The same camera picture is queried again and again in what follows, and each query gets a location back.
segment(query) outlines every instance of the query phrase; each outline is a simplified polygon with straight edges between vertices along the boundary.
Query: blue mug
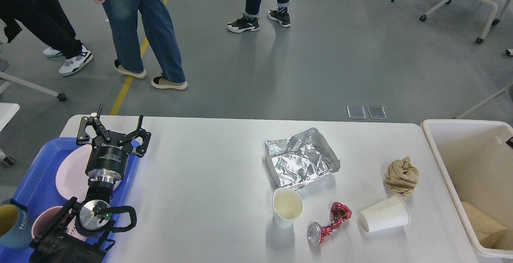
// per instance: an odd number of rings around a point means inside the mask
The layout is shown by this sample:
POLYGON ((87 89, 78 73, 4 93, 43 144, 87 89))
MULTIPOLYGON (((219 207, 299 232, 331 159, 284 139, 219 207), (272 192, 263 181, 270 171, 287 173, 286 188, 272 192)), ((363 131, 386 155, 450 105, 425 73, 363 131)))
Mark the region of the blue mug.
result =
POLYGON ((27 209, 15 200, 0 205, 0 245, 12 249, 29 247, 33 224, 27 209))

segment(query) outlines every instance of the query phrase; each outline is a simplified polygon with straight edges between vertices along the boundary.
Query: trash bin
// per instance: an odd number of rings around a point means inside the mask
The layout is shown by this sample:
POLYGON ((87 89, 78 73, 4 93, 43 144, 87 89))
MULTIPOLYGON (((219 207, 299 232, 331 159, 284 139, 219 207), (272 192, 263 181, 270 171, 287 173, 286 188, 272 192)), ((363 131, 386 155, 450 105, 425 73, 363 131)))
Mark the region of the trash bin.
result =
POLYGON ((513 128, 504 122, 426 120, 422 130, 471 245, 482 256, 513 258, 513 128), (480 245, 461 201, 508 230, 493 248, 480 245))

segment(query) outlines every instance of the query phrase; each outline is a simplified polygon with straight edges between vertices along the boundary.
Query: caster wheel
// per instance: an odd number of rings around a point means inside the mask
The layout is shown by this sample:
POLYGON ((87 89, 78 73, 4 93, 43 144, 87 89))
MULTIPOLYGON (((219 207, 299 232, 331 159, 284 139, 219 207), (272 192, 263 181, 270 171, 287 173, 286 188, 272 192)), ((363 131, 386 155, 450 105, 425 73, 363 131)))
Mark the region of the caster wheel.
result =
POLYGON ((5 159, 4 159, 4 164, 5 164, 6 166, 8 166, 8 167, 13 166, 15 163, 16 163, 16 161, 15 161, 12 157, 7 156, 7 157, 5 157, 5 159))
POLYGON ((61 102, 64 102, 64 101, 66 101, 66 95, 64 95, 63 93, 60 93, 57 96, 57 99, 59 99, 59 101, 61 101, 61 102))

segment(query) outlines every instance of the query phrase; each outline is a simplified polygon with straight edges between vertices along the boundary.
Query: paper cup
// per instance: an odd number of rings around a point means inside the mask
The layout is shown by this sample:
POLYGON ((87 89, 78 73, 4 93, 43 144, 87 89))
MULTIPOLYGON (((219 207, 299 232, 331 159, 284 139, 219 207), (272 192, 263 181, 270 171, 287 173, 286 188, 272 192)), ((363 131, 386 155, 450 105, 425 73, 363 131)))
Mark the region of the paper cup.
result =
POLYGON ((403 199, 392 196, 362 211, 360 221, 366 232, 405 226, 410 223, 410 211, 403 199))
MULTIPOLYGON (((49 209, 46 209, 44 212, 41 213, 41 215, 39 215, 35 221, 34 221, 34 224, 32 225, 32 230, 31 230, 31 234, 32 234, 32 238, 35 238, 35 236, 41 232, 44 227, 46 227, 50 221, 53 219, 53 217, 55 217, 57 215, 57 213, 59 212, 59 210, 61 210, 62 206, 55 206, 55 207, 51 207, 49 209)), ((80 235, 79 232, 77 232, 77 228, 75 227, 75 220, 77 218, 73 219, 71 221, 71 223, 68 224, 67 226, 67 233, 73 237, 75 237, 76 239, 79 239, 81 241, 85 241, 87 238, 80 235)))
POLYGON ((288 228, 303 212, 303 200, 289 188, 277 188, 273 196, 273 209, 276 225, 288 228))

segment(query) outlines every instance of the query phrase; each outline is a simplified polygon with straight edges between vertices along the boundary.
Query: shoe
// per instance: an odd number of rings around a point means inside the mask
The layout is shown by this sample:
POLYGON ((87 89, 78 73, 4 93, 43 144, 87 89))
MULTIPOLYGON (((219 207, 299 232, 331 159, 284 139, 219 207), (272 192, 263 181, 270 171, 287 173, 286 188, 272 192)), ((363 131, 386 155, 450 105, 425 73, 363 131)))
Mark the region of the shoe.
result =
POLYGON ((234 33, 242 33, 247 30, 257 31, 259 27, 258 18, 248 18, 245 14, 242 15, 242 18, 226 24, 226 28, 234 33))
POLYGON ((136 79, 144 79, 146 78, 146 70, 143 69, 143 71, 141 73, 134 73, 133 71, 128 71, 127 69, 123 68, 123 66, 119 63, 119 61, 117 59, 114 60, 114 67, 116 68, 116 71, 118 71, 118 73, 122 73, 123 75, 131 75, 132 77, 136 78, 136 79))
POLYGON ((185 91, 189 87, 189 84, 187 84, 187 81, 185 81, 183 83, 173 83, 173 82, 164 80, 162 78, 162 76, 153 78, 153 80, 151 81, 151 85, 154 88, 158 88, 158 89, 176 89, 178 91, 185 91))
POLYGON ((80 55, 71 59, 66 59, 63 66, 59 69, 61 75, 73 75, 80 71, 88 62, 93 59, 93 54, 84 45, 82 45, 82 52, 80 55))
POLYGON ((267 11, 267 17, 279 22, 282 27, 290 26, 290 15, 289 14, 281 14, 281 13, 277 12, 276 10, 269 9, 267 11))
POLYGON ((63 54, 62 51, 57 51, 56 49, 53 49, 51 47, 45 49, 42 52, 44 53, 44 55, 46 55, 47 58, 58 57, 59 55, 63 54))

